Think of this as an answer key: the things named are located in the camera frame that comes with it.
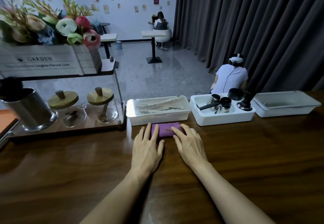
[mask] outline curtain fold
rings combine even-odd
[[[177,0],[173,38],[210,73],[245,57],[251,89],[324,88],[324,0]]]

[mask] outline wooden lid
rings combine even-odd
[[[112,101],[114,93],[111,89],[97,87],[87,95],[87,100],[91,105],[104,105]]]
[[[55,95],[47,103],[52,109],[60,110],[74,105],[78,100],[79,96],[76,92],[59,90],[55,92]]]

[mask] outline transparent container lid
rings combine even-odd
[[[257,93],[254,97],[267,109],[320,106],[321,103],[302,91]]]
[[[184,95],[134,99],[127,101],[127,117],[165,115],[190,112],[191,106]]]

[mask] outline blue bucket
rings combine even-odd
[[[121,41],[116,41],[116,49],[123,49]]]

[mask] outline folded purple towel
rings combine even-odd
[[[151,135],[154,132],[155,125],[156,124],[152,124]],[[173,135],[175,135],[175,133],[172,131],[171,127],[175,127],[182,131],[182,128],[180,128],[180,123],[160,123],[159,124],[159,137],[160,138],[172,137]]]

